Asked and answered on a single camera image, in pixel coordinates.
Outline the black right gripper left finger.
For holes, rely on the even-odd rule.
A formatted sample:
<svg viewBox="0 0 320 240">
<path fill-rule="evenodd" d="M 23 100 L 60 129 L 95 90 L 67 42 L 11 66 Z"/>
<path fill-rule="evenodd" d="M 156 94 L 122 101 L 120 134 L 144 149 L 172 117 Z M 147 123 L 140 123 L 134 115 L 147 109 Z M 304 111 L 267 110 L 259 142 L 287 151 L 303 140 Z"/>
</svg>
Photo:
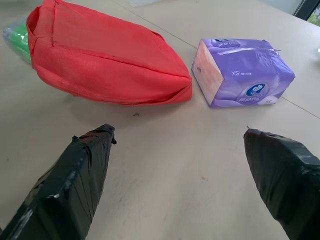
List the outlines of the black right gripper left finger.
<svg viewBox="0 0 320 240">
<path fill-rule="evenodd" d="M 115 128 L 104 124 L 71 143 L 32 187 L 2 240 L 84 240 L 101 199 Z"/>
</svg>

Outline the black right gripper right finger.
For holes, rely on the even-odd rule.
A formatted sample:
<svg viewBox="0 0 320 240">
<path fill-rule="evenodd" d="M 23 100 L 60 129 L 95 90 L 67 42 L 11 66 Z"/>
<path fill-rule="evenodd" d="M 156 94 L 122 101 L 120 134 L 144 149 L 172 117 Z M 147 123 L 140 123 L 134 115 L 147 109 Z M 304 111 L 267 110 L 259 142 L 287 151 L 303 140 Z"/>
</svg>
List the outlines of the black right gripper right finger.
<svg viewBox="0 0 320 240">
<path fill-rule="evenodd" d="M 320 238 L 320 160 L 305 145 L 249 128 L 245 154 L 261 199 L 291 240 Z"/>
</svg>

